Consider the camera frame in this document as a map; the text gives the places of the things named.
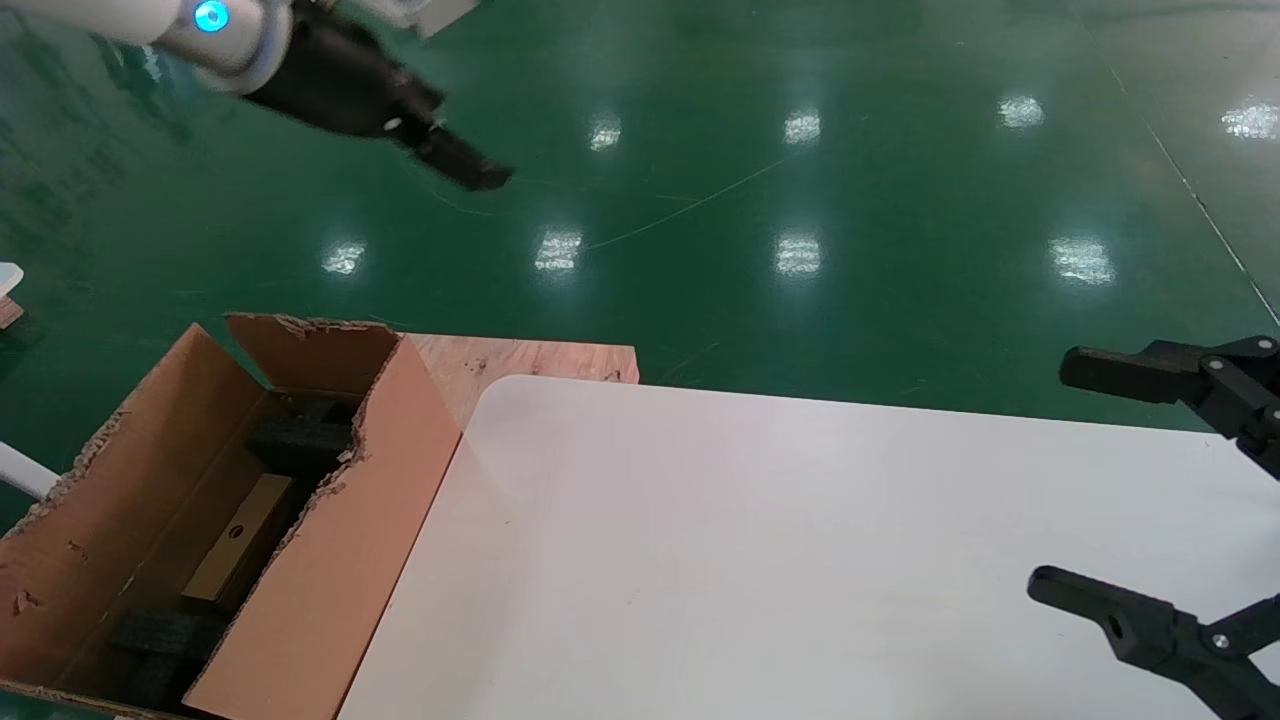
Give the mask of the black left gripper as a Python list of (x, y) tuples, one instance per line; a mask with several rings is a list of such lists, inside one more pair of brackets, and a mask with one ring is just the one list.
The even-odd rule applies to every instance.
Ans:
[(393, 140), (468, 192), (509, 182), (509, 167), (442, 124), (443, 94), (397, 61), (370, 29), (319, 5), (293, 5), (291, 13), (284, 56), (247, 101), (334, 135)]

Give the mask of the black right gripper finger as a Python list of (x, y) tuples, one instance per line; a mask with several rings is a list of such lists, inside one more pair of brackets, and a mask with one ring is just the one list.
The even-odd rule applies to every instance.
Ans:
[(1251, 659), (1277, 643), (1277, 596), (1204, 624), (1164, 600), (1061, 568), (1037, 568), (1027, 593), (1094, 623), (1119, 662), (1185, 687), (1219, 719), (1279, 716), (1277, 683)]
[(1137, 354), (1076, 346), (1060, 382), (1146, 404), (1183, 404), (1279, 478), (1279, 342), (1244, 338), (1219, 346), (1156, 340)]

